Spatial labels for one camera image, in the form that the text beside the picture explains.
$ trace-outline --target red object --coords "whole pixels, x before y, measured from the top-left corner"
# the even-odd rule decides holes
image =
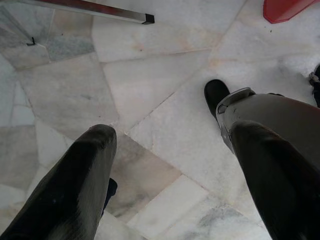
[[[272,24],[286,22],[320,0],[264,0],[263,16]]]

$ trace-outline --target metal bar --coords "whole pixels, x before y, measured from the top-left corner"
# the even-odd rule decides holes
[[[20,38],[26,41],[29,45],[34,45],[34,39],[29,33],[24,29],[23,26],[15,19],[14,16],[3,6],[0,5],[0,18],[2,23],[4,23],[12,32],[17,34]]]
[[[141,24],[155,23],[154,16],[150,14],[129,11],[83,0],[17,0],[17,2],[82,14],[90,14],[93,16],[111,17]]]

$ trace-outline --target black shoe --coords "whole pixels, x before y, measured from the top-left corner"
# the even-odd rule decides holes
[[[220,101],[230,94],[229,89],[223,81],[214,79],[209,81],[204,87],[204,97],[211,114],[217,120],[216,108]]]
[[[309,75],[309,83],[313,86],[313,97],[316,105],[320,108],[320,64],[315,68],[314,72]]]

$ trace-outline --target gray marble tile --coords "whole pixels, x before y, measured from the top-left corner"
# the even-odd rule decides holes
[[[16,47],[0,47],[0,52],[18,70],[48,64],[47,49],[42,45],[27,46],[20,44]]]
[[[7,3],[5,8],[39,44],[45,44],[54,10],[24,3]]]
[[[14,68],[0,54],[0,127],[7,127],[11,124],[15,83]]]
[[[0,235],[10,225],[24,204],[24,201],[20,201],[0,208]]]
[[[125,132],[206,64],[207,50],[107,63],[104,67]]]
[[[19,79],[36,117],[70,139],[118,120],[95,53],[20,71]]]
[[[39,165],[35,127],[0,127],[0,136],[0,184],[27,190]]]
[[[60,61],[94,52],[92,22],[91,15],[56,9],[46,43],[50,59]]]
[[[111,177],[118,189],[107,211],[128,222],[181,173],[126,135],[117,142]]]
[[[0,209],[26,200],[26,192],[12,187],[0,184]]]
[[[35,121],[35,132],[38,161],[44,167],[51,169],[66,153],[72,141],[40,119]]]
[[[267,230],[210,196],[157,240],[271,240]]]
[[[23,3],[6,4],[7,10],[21,26],[35,38],[37,45],[27,46],[26,41],[0,27],[0,52],[16,68],[24,69],[49,63],[47,41],[53,10]]]
[[[96,230],[94,240],[147,240],[123,222],[105,212]]]
[[[234,21],[245,0],[101,0],[155,15],[155,24],[95,17],[92,38],[101,62],[211,48]]]
[[[207,195],[207,190],[185,175],[181,175],[138,212],[128,225],[140,231],[145,237],[155,239]]]
[[[14,33],[0,28],[0,53],[16,68],[31,68],[49,63],[47,49],[40,44],[27,46]]]

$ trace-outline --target white floor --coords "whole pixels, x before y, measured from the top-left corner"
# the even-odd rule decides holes
[[[53,51],[59,61],[19,71],[0,59],[0,232],[70,144],[104,123],[119,136],[119,189],[96,240],[269,240],[203,90],[218,78],[315,106],[320,5],[270,24],[263,0],[107,3],[156,23],[95,17],[95,52]]]

